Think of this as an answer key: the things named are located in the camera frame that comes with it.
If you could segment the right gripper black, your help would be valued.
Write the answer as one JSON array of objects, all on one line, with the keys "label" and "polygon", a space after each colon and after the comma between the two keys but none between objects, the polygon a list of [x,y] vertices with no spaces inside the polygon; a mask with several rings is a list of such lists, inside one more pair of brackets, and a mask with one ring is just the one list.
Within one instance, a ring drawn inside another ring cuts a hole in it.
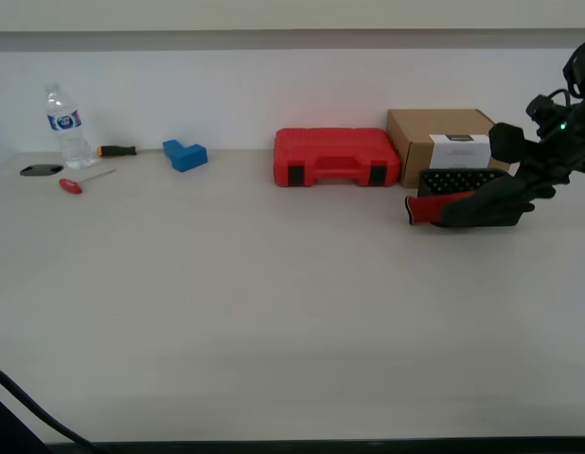
[{"label": "right gripper black", "polygon": [[488,186],[544,190],[568,184],[574,172],[585,173],[585,101],[565,106],[533,101],[526,112],[539,126],[539,140],[526,140],[522,128],[495,124],[488,133],[491,157],[519,168]]}]

